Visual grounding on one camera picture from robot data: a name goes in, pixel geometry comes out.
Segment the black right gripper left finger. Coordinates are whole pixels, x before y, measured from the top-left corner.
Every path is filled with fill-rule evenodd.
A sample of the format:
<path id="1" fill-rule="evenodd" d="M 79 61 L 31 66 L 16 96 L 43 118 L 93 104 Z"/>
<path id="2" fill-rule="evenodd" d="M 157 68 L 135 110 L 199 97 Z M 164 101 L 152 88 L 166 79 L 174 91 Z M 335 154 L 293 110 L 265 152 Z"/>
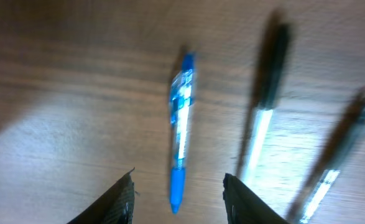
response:
<path id="1" fill-rule="evenodd" d="M 68 224 L 107 223 L 131 224 L 136 191 L 131 173 L 125 173 L 103 195 Z"/>

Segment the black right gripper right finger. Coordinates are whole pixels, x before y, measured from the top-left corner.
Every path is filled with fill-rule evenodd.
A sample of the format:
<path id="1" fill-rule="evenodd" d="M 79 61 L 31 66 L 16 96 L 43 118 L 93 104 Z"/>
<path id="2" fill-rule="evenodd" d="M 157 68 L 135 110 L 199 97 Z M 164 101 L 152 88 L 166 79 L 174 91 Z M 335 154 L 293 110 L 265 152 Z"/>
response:
<path id="1" fill-rule="evenodd" d="M 289 224 L 236 176 L 225 173 L 223 187 L 229 224 Z"/>

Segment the blue ballpoint pen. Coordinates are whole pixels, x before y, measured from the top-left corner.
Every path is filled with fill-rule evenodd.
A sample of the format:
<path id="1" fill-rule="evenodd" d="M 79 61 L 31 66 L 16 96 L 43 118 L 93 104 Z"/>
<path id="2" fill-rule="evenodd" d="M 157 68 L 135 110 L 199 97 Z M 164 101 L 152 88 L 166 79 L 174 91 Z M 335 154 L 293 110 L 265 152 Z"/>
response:
<path id="1" fill-rule="evenodd" d="M 171 211 L 175 215 L 182 204 L 185 188 L 195 88 L 195 54 L 189 52 L 183 56 L 180 70 L 171 82 L 169 93 L 170 125 L 172 130 L 169 202 Z"/>

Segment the black cap permanent marker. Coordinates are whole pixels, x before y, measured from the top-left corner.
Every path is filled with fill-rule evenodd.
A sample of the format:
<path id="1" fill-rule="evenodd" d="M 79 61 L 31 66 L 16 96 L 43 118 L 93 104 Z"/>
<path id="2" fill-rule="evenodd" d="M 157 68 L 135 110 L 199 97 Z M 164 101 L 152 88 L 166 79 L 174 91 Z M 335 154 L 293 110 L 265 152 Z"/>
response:
<path id="1" fill-rule="evenodd" d="M 284 78 L 290 41 L 291 25 L 287 22 L 270 26 L 264 37 L 236 169 L 238 178 L 246 186 L 252 185 L 256 176 L 257 163 Z"/>

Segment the thin black pen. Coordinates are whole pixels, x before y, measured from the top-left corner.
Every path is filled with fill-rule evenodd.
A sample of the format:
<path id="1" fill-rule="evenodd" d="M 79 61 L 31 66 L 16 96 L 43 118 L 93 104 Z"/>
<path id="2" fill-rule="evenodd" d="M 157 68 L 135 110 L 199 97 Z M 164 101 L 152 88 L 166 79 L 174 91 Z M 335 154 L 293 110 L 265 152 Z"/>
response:
<path id="1" fill-rule="evenodd" d="M 342 167 L 365 137 L 365 87 L 361 88 L 341 117 L 324 151 L 297 195 L 287 220 L 309 223 Z"/>

